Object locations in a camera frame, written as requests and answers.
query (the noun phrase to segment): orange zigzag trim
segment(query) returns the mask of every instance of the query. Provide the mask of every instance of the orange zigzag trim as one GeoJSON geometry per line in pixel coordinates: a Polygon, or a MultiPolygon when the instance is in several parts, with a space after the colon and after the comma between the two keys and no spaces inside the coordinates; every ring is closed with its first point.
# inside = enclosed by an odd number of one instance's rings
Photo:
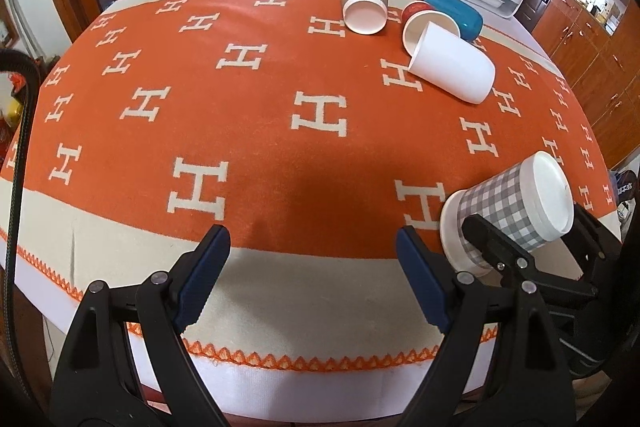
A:
{"type": "MultiPolygon", "coordinates": [[[[0,228],[0,237],[6,242],[6,232],[0,228]]],[[[59,288],[62,288],[69,296],[73,297],[77,301],[82,300],[84,292],[79,290],[75,286],[71,286],[60,274],[55,270],[50,269],[43,261],[38,259],[34,254],[27,252],[23,247],[18,246],[18,255],[22,257],[27,263],[35,267],[39,272],[46,275],[46,277],[54,282],[59,288]]],[[[127,323],[127,330],[138,336],[142,336],[142,328],[140,324],[127,323]]],[[[494,327],[491,330],[486,330],[481,337],[481,343],[485,343],[495,338],[498,333],[498,328],[494,327]]],[[[363,371],[366,369],[382,369],[385,367],[397,367],[398,365],[406,365],[415,362],[425,362],[426,360],[433,360],[438,352],[439,346],[433,346],[432,349],[425,347],[418,353],[415,349],[404,354],[404,352],[398,353],[395,357],[390,354],[386,354],[380,358],[377,356],[364,359],[364,357],[356,357],[356,359],[350,359],[349,357],[342,357],[339,361],[335,359],[319,360],[317,357],[313,357],[311,360],[305,360],[302,357],[297,357],[295,360],[291,360],[290,357],[284,355],[277,359],[271,353],[265,357],[261,357],[255,351],[249,355],[245,355],[240,349],[231,352],[228,347],[221,347],[216,349],[213,344],[207,344],[202,347],[200,341],[190,343],[187,339],[182,339],[184,347],[192,355],[201,357],[207,357],[208,359],[216,360],[218,362],[231,362],[236,365],[250,365],[252,367],[261,367],[264,369],[277,369],[284,371],[316,371],[320,373],[332,373],[335,371],[363,371]]]]}

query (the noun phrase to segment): plaid paper cup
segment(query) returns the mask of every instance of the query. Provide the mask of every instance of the plaid paper cup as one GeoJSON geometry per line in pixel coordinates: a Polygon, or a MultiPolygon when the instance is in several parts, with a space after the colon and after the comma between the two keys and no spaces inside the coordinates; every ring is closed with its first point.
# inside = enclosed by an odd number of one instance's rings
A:
{"type": "Polygon", "coordinates": [[[444,253],[455,270],[481,276],[492,267],[462,234],[462,222],[472,214],[480,214],[531,252],[569,232],[574,203],[564,172],[553,156],[542,151],[452,194],[440,216],[444,253]]]}

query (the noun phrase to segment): blue gripper pad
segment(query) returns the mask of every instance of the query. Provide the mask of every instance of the blue gripper pad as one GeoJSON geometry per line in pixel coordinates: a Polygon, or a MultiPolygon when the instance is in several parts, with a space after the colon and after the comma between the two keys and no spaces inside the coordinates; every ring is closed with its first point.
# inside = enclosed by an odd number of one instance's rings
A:
{"type": "Polygon", "coordinates": [[[187,326],[197,322],[214,284],[225,266],[231,248],[231,237],[225,227],[215,227],[196,247],[192,255],[199,260],[184,281],[178,293],[178,311],[173,320],[174,328],[182,333],[187,326]]]}
{"type": "MultiPolygon", "coordinates": [[[[441,260],[433,258],[436,263],[444,261],[444,263],[448,264],[448,261],[444,256],[429,251],[415,230],[410,227],[398,230],[396,234],[396,254],[427,322],[437,326],[440,333],[448,333],[452,323],[452,319],[447,312],[448,292],[442,287],[424,257],[425,254],[430,254],[429,257],[437,256],[437,258],[442,258],[441,260]]],[[[445,267],[444,270],[445,272],[450,270],[451,276],[455,274],[450,266],[448,268],[445,267]]],[[[447,286],[447,290],[453,293],[453,283],[450,282],[450,285],[446,282],[444,283],[447,286]]]]}

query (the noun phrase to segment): wall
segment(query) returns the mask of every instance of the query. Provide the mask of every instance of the wall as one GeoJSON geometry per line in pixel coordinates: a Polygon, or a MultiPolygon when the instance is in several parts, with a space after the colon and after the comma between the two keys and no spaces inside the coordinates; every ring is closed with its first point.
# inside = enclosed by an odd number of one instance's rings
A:
{"type": "Polygon", "coordinates": [[[53,0],[16,0],[24,16],[23,22],[30,28],[37,47],[45,57],[62,55],[71,40],[58,15],[53,0]]]}

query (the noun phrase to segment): black cable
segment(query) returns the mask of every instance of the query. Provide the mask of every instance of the black cable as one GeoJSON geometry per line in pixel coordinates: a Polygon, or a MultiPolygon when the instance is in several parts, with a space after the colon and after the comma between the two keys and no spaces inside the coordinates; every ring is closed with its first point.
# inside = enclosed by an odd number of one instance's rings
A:
{"type": "Polygon", "coordinates": [[[26,99],[22,111],[22,123],[18,136],[18,148],[15,155],[14,185],[11,193],[11,211],[6,238],[6,259],[4,263],[4,287],[2,288],[2,311],[4,312],[4,329],[9,359],[20,386],[25,394],[37,404],[31,386],[24,374],[24,367],[18,352],[14,321],[14,282],[15,261],[18,250],[18,228],[20,226],[20,209],[22,206],[22,190],[24,188],[24,171],[27,163],[27,149],[33,125],[33,115],[38,102],[40,90],[40,70],[33,59],[16,50],[0,49],[0,71],[20,73],[26,80],[26,99]]]}

